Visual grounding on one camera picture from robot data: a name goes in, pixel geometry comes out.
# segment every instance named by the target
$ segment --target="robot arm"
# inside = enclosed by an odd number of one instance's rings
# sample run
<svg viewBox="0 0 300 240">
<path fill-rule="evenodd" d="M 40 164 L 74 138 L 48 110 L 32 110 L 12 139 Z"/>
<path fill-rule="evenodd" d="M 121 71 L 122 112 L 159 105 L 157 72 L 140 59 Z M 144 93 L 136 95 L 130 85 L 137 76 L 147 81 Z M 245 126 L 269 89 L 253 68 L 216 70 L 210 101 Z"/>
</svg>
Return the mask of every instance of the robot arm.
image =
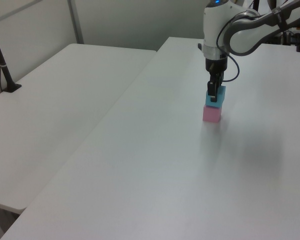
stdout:
<svg viewBox="0 0 300 240">
<path fill-rule="evenodd" d="M 262 16 L 229 0 L 211 0 L 204 10 L 203 48 L 199 46 L 205 57 L 205 68 L 210 73 L 208 95 L 211 101 L 217 102 L 218 88 L 222 82 L 227 82 L 223 76 L 228 57 L 232 58 L 229 53 L 249 55 L 269 37 L 288 30 L 299 21 L 300 0 L 289 0 Z"/>
</svg>

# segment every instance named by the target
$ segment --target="blue cube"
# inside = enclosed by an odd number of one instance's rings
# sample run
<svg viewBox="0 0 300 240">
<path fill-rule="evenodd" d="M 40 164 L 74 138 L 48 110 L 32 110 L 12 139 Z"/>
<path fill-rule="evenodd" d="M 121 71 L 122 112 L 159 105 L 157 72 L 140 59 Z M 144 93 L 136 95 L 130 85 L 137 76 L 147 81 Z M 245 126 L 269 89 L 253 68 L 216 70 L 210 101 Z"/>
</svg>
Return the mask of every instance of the blue cube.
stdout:
<svg viewBox="0 0 300 240">
<path fill-rule="evenodd" d="M 212 102 L 211 97 L 208 95 L 208 91 L 206 91 L 206 97 L 205 97 L 205 105 L 209 107 L 215 107 L 215 108 L 222 108 L 222 104 L 225 100 L 225 94 L 226 94 L 226 87 L 225 86 L 219 86 L 218 92 L 217 92 L 217 101 Z"/>
</svg>

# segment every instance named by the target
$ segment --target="cube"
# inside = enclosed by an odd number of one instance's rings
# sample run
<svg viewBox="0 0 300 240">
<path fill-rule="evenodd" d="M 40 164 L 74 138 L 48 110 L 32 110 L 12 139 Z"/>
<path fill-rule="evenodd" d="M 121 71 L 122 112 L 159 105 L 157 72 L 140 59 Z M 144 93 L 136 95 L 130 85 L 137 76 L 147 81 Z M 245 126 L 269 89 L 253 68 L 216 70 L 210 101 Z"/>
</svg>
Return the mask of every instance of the cube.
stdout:
<svg viewBox="0 0 300 240">
<path fill-rule="evenodd" d="M 212 102 L 211 97 L 208 95 L 208 91 L 206 92 L 205 96 L 205 105 L 209 107 L 215 107 L 215 108 L 222 108 L 222 104 L 224 103 L 225 100 L 225 95 L 226 95 L 226 87 L 225 86 L 220 86 L 218 88 L 217 92 L 217 101 Z"/>
<path fill-rule="evenodd" d="M 222 108 L 207 106 L 203 107 L 203 121 L 210 123 L 219 123 L 221 120 Z"/>
</svg>

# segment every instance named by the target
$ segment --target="pink cube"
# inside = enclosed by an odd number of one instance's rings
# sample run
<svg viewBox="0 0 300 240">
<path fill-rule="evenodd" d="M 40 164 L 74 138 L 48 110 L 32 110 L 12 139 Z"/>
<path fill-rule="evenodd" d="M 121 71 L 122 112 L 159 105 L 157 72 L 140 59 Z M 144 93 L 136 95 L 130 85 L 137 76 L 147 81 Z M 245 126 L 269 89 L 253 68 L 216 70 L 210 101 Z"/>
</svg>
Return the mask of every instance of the pink cube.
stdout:
<svg viewBox="0 0 300 240">
<path fill-rule="evenodd" d="M 203 108 L 203 121 L 210 123 L 219 123 L 221 120 L 221 108 L 207 106 Z"/>
</svg>

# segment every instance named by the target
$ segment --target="white table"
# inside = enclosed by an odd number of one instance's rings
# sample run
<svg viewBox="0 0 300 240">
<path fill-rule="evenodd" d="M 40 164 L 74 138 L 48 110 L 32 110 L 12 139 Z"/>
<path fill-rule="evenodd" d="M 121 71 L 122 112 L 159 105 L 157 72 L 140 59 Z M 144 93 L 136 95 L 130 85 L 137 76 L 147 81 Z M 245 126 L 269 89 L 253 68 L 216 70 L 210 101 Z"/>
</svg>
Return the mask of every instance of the white table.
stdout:
<svg viewBox="0 0 300 240">
<path fill-rule="evenodd" d="M 155 54 L 71 44 L 0 94 L 0 208 L 21 213 Z"/>
<path fill-rule="evenodd" d="M 213 124 L 198 41 L 168 39 L 2 240 L 300 240 L 300 53 L 236 57 Z"/>
</svg>

